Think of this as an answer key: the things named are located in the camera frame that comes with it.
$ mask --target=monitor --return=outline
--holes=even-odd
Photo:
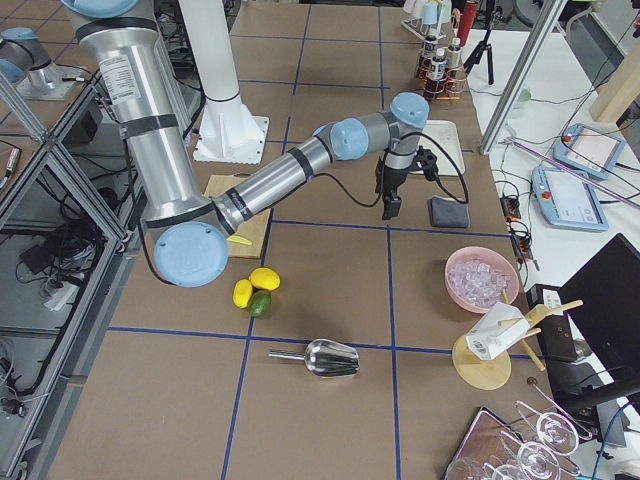
[[[614,384],[584,394],[583,404],[595,406],[627,396],[638,402],[635,408],[640,413],[640,393],[634,393],[640,392],[638,285],[640,252],[617,234],[559,289],[563,303],[584,302],[569,314],[604,367],[616,368],[610,371]]]

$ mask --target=label sticker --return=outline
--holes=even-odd
[[[555,290],[542,289],[542,299],[544,304],[548,308],[556,308],[562,305],[560,301],[560,295]]]
[[[113,105],[140,98],[138,82],[126,55],[103,60],[100,71]]]

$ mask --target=white table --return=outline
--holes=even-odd
[[[483,133],[498,104],[499,97],[478,92],[502,93],[526,42],[527,35],[526,32],[492,32],[490,43],[493,47],[494,85],[488,84],[486,55],[483,56],[482,62],[474,67],[469,76],[469,86],[472,89],[473,101]],[[471,32],[463,50],[463,59],[469,55],[483,36],[483,31]],[[531,90],[534,99],[555,102],[580,97],[592,88],[591,82],[573,52],[562,35],[557,33],[552,34],[547,39],[542,55],[536,59],[525,85]],[[605,132],[618,130],[615,124],[595,123],[592,120],[589,114],[589,106],[595,98],[597,98],[597,93],[591,93],[571,121],[571,124],[581,122]],[[578,104],[579,100],[560,105],[528,102],[520,112],[520,116],[517,118],[512,116],[507,125],[515,131],[519,138],[532,142],[547,140],[556,137],[562,131],[562,127],[573,114]],[[503,128],[498,138],[501,140],[512,134],[512,132],[510,133],[506,128]],[[554,140],[548,140],[542,145],[530,144],[529,146],[541,153],[550,153],[549,147],[553,145]],[[540,164],[540,160],[517,150],[515,147],[506,149],[505,155],[505,148],[503,145],[496,145],[492,149],[489,156],[492,168],[499,169],[502,164],[503,170],[507,172],[531,178],[531,171]],[[625,147],[619,162],[638,167],[638,161],[628,146]],[[640,185],[640,174],[621,168],[615,168],[614,171],[631,183]],[[502,173],[497,171],[494,171],[494,177],[496,180],[505,178]],[[518,187],[520,193],[528,191],[529,185],[524,180],[508,174],[506,178]],[[636,193],[635,190],[613,176],[610,176],[603,184],[624,196]],[[503,186],[504,184],[496,184],[498,192],[502,192]],[[507,185],[505,192],[513,194],[514,189]],[[597,194],[601,200],[609,199],[601,192],[597,192]],[[608,231],[601,233],[576,232],[552,228],[540,214],[536,200],[532,199],[531,205],[529,200],[527,195],[520,197],[520,212],[523,221],[531,229],[533,255],[537,259],[540,270],[536,270],[533,263],[529,262],[528,278],[525,279],[525,269],[522,269],[523,282],[526,280],[525,288],[527,289],[536,283],[563,285],[618,232],[622,232],[636,248],[640,249],[640,210],[638,209],[624,204],[603,206],[605,216],[610,225]],[[640,197],[636,197],[635,201],[640,202]],[[599,360],[592,357],[594,355],[588,359],[588,362],[592,364],[595,371],[603,370]],[[604,383],[612,381],[608,374],[603,374],[601,379]],[[619,400],[619,403],[623,404],[624,399]],[[640,427],[640,417],[632,407],[627,408],[625,413],[634,427]],[[615,459],[611,461],[603,459],[598,470],[599,478],[613,478],[615,472],[634,459],[636,459],[636,464],[634,467],[629,467],[629,469],[636,474],[640,474],[640,460],[637,460],[640,459],[640,434],[627,433],[625,436],[629,445],[628,448],[608,448],[608,451],[612,450]],[[581,466],[585,475],[591,475],[596,456],[595,452],[598,447],[599,444],[597,442],[589,442],[581,446],[575,456],[572,457]]]

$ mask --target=red tube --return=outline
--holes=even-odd
[[[469,31],[473,26],[473,22],[476,20],[476,14],[478,13],[479,7],[480,3],[478,0],[467,0],[467,4],[464,6],[462,19],[460,20],[460,28],[458,28],[458,37],[460,38],[461,47],[464,47],[465,43],[467,43],[467,37],[469,36]]]

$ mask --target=metal frame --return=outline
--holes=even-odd
[[[542,50],[547,36],[553,30],[567,1],[568,0],[549,0],[544,3],[540,16],[527,38],[522,53],[513,68],[511,77],[509,77],[504,88],[504,93],[500,97],[493,116],[487,125],[487,130],[482,137],[480,153],[483,155],[489,154],[493,148],[500,130],[502,130],[502,127],[507,121],[509,112],[516,103],[518,95],[520,95],[520,91],[524,86],[533,62],[540,53],[540,50]]]

